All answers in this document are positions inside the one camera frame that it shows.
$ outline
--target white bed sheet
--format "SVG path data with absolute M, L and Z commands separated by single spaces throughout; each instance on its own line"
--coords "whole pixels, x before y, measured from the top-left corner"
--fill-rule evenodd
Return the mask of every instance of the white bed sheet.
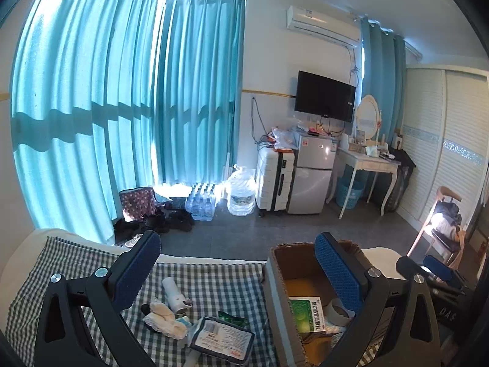
M 15 299 L 22 284 L 28 278 L 29 272 L 34 267 L 36 260 L 41 253 L 48 237 L 61 237 L 93 247 L 99 250 L 107 251 L 115 255 L 129 251 L 125 247 L 106 246 L 104 244 L 94 243 L 85 240 L 76 234 L 72 234 L 62 229 L 38 229 L 34 230 L 23 242 L 14 254 L 10 257 L 0 277 L 0 329 L 5 332 L 8 308 Z M 403 277 L 395 270 L 395 263 L 400 255 L 384 247 L 375 247 L 363 250 L 368 260 L 377 267 L 386 277 L 399 278 Z M 160 254 L 157 262 L 160 263 L 185 263 L 185 264 L 240 264 L 240 263 L 265 263 L 265 261 L 244 261 L 244 260 L 226 260 L 214 258 L 196 258 L 196 257 L 177 257 Z

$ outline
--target pack of bottled water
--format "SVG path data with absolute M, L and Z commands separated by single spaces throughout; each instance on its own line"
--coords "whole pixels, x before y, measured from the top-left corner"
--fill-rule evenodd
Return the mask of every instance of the pack of bottled water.
M 211 221 L 216 212 L 217 197 L 216 185 L 197 183 L 192 188 L 185 209 L 192 214 L 197 221 Z

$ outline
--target television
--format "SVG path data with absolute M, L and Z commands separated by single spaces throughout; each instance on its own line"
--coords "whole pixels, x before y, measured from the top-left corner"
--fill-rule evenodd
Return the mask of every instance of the television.
M 354 105 L 352 85 L 299 71 L 294 110 L 351 123 Z

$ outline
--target tile floor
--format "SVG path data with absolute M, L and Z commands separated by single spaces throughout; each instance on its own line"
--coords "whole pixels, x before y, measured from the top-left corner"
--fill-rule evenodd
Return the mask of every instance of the tile floor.
M 162 235 L 161 252 L 175 256 L 222 259 L 266 260 L 271 247 L 280 243 L 312 242 L 317 234 L 331 232 L 336 239 L 350 239 L 362 248 L 383 246 L 405 255 L 417 232 L 397 213 L 380 216 L 373 204 L 360 201 L 338 219 L 340 208 L 325 204 L 321 214 L 281 216 L 268 213 L 263 218 L 255 209 L 251 215 L 229 214 L 221 201 L 211 222 L 196 222 L 192 232 L 171 230 Z M 422 239 L 413 257 L 421 262 L 428 247 Z

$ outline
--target checkered blanket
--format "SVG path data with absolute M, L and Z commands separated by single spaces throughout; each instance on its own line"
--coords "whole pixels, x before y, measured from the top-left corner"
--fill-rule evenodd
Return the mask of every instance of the checkered blanket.
M 68 240 L 47 239 L 29 277 L 10 305 L 7 319 L 6 337 L 27 366 L 34 365 L 37 322 L 52 274 L 61 272 L 67 279 L 85 277 L 100 266 L 111 266 L 116 259 L 116 255 Z M 164 300 L 161 281 L 165 277 L 173 277 L 183 294 L 194 303 L 189 315 L 191 322 L 196 322 L 202 316 L 217 316 L 219 310 L 233 316 L 246 317 L 251 331 L 256 334 L 249 365 L 276 366 L 275 348 L 261 286 L 262 267 L 261 264 L 155 264 L 133 306 L 121 314 L 157 365 L 181 366 L 185 361 L 186 348 L 177 349 L 177 341 L 148 329 L 140 312 L 143 303 L 152 299 Z M 117 365 L 91 310 L 84 308 L 84 314 L 102 360 L 109 365 Z M 202 355 L 198 365 L 224 366 L 226 363 Z

